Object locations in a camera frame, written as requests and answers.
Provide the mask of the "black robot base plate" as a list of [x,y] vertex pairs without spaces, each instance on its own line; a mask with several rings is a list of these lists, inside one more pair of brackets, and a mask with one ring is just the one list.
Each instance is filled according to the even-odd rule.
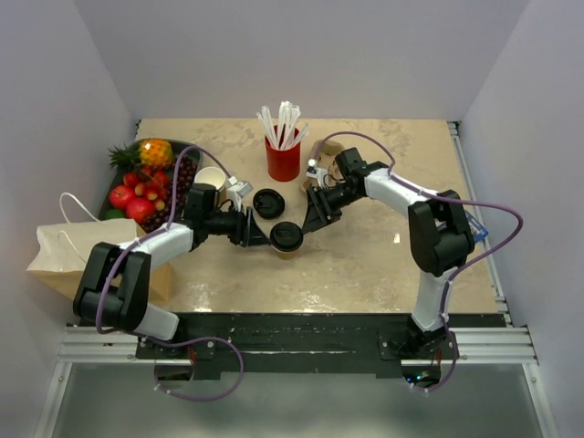
[[369,374],[410,378],[454,357],[444,331],[417,335],[405,314],[182,313],[178,338],[165,346],[123,332],[102,336],[112,348],[156,365],[185,365],[196,380],[224,373]]

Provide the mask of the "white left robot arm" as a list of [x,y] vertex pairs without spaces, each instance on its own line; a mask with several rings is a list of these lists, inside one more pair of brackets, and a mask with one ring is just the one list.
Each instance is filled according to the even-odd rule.
[[149,302],[151,274],[177,256],[192,252],[210,235],[224,235],[233,245],[268,245],[251,208],[243,198],[252,192],[250,182],[230,179],[227,210],[211,184],[196,183],[186,196],[177,222],[132,241],[93,246],[73,300],[73,312],[92,321],[99,332],[119,330],[156,338],[158,349],[169,358],[181,357],[189,336],[179,329],[178,315]]

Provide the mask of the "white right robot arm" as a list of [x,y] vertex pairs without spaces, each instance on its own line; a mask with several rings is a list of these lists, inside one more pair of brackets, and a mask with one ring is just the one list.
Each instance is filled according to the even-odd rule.
[[394,346],[402,357],[428,358],[446,338],[450,275],[475,250],[475,240],[460,197],[454,191],[426,192],[403,181],[382,162],[367,163],[355,148],[335,157],[341,181],[325,185],[326,171],[312,158],[307,178],[307,212],[302,233],[337,222],[341,209],[362,198],[379,201],[408,221],[412,259],[421,271],[414,310],[402,341]]

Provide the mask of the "white paper coffee cup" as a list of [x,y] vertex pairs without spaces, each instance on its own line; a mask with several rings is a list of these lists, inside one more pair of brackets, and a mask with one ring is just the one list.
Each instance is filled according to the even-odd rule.
[[284,250],[281,248],[274,247],[276,251],[276,255],[282,260],[290,260],[294,259],[299,254],[299,249],[296,248],[294,250]]

